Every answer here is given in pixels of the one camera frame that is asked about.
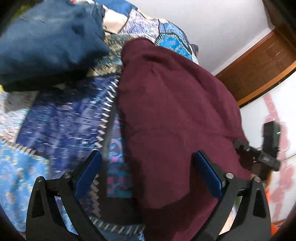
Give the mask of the orange right sleeve forearm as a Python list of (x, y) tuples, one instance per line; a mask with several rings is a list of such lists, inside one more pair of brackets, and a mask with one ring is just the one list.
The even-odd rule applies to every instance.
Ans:
[[(265, 194), (266, 194), (266, 198), (267, 198), (267, 202), (268, 204), (270, 204), (270, 200), (271, 200), (271, 197), (270, 197), (270, 190), (269, 188), (266, 186), (265, 187)], [(279, 227), (277, 227), (276, 225), (274, 224), (271, 224), (271, 236), (273, 237), (279, 230)]]

